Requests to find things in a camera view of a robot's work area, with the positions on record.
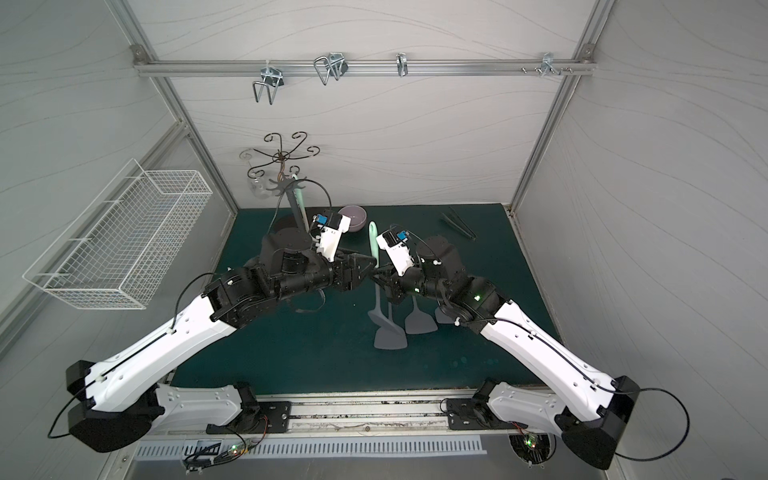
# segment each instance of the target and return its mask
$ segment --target wall hook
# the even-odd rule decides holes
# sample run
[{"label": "wall hook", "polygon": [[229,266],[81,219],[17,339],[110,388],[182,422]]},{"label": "wall hook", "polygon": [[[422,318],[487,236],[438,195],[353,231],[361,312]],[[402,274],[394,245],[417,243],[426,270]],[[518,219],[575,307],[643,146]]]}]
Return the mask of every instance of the wall hook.
[{"label": "wall hook", "polygon": [[404,53],[397,54],[397,75],[405,77],[408,74],[408,57]]},{"label": "wall hook", "polygon": [[556,75],[559,75],[560,73],[562,73],[562,70],[557,70],[555,67],[552,66],[553,60],[554,60],[554,56],[551,53],[547,52],[544,54],[544,57],[541,59],[541,67],[536,69],[540,77],[543,77],[550,73],[553,73]]},{"label": "wall hook", "polygon": [[261,100],[264,87],[266,87],[266,96],[271,105],[277,96],[277,88],[281,85],[285,85],[285,81],[283,81],[283,72],[270,67],[269,63],[267,63],[266,67],[261,69],[261,81],[255,81],[253,83],[253,96],[256,98],[256,103],[259,103],[259,100]]},{"label": "wall hook", "polygon": [[[323,61],[323,67],[326,71],[325,77],[323,77],[323,73],[320,72],[320,61]],[[333,77],[338,81],[339,78],[341,78],[346,73],[346,71],[349,70],[349,65],[346,63],[343,53],[331,52],[327,57],[324,55],[322,57],[315,58],[315,61],[312,62],[312,65],[315,67],[317,76],[320,77],[320,81],[323,83],[323,85],[328,85],[328,79],[331,75],[333,75]]]}]

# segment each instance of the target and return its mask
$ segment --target dark green surface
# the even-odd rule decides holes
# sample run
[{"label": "dark green surface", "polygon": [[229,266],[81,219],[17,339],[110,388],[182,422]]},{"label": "dark green surface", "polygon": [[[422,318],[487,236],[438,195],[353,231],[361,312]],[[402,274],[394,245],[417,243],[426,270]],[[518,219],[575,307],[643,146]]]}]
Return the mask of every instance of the dark green surface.
[{"label": "dark green surface", "polygon": [[[443,235],[461,253],[467,271],[487,277],[507,293],[531,319],[559,338],[536,288],[528,265],[501,205],[455,205],[477,233],[474,242],[443,223],[445,206],[366,207],[379,232],[396,222],[421,238]],[[245,263],[260,251],[274,210],[241,210],[218,271]],[[281,211],[281,216],[290,214]],[[370,254],[368,229],[345,233],[342,246]],[[382,261],[386,255],[382,252]],[[513,384],[540,381],[513,356],[469,329],[441,325],[437,332],[409,335],[408,348],[373,348],[376,326],[373,282],[340,293],[326,289],[326,305],[318,313],[293,313],[286,304],[241,331],[208,346],[183,363],[175,386],[216,387],[246,381],[259,395],[270,393],[350,392],[363,390],[477,387],[486,377]],[[319,304],[316,293],[297,298],[297,308]],[[437,303],[419,300],[434,313]],[[386,315],[386,302],[382,302]],[[412,301],[394,307],[395,322],[412,311]]]}]

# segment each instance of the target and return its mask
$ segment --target wire basket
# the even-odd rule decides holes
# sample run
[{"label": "wire basket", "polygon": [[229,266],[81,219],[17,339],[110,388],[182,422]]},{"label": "wire basket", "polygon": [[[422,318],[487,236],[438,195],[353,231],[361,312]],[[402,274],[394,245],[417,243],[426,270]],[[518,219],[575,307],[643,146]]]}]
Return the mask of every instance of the wire basket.
[{"label": "wire basket", "polygon": [[[105,191],[117,196],[102,200]],[[196,170],[144,170],[133,160],[23,278],[78,309],[144,309],[211,193]],[[87,222],[94,205],[103,213]]]}]

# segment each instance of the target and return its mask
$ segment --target metal vent grille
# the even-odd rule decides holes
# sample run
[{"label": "metal vent grille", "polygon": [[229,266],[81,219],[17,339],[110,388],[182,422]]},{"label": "metal vent grille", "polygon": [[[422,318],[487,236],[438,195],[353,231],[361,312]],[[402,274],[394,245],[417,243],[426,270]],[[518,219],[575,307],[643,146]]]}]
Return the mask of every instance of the metal vent grille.
[{"label": "metal vent grille", "polygon": [[[139,444],[135,459],[178,460],[219,440],[146,440]],[[223,440],[228,449],[235,439]],[[371,438],[266,439],[251,449],[247,458],[338,458],[338,457],[432,457],[485,455],[480,435],[423,435]]]}]

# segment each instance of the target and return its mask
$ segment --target gray wall panel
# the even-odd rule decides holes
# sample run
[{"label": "gray wall panel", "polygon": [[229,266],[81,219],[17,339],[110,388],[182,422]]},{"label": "gray wall panel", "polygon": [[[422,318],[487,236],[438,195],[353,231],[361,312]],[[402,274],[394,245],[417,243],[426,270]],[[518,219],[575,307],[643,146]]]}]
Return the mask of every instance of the gray wall panel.
[{"label": "gray wall panel", "polygon": [[0,6],[0,312],[22,273],[174,118],[99,0]]},{"label": "gray wall panel", "polygon": [[[203,170],[187,140],[161,168]],[[53,299],[38,314],[0,362],[3,478],[98,476],[106,455],[72,437],[45,438],[56,413],[70,398],[64,382],[66,367],[79,359],[107,358],[168,321],[181,288],[215,266],[231,220],[227,205],[214,193],[146,310],[76,310]],[[199,284],[187,291],[183,305],[200,292],[204,280]],[[64,415],[56,433],[66,428]]]},{"label": "gray wall panel", "polygon": [[[765,25],[759,2],[617,3],[518,211],[567,344],[690,410],[633,478],[768,474]],[[619,451],[682,420],[643,394]]]}]

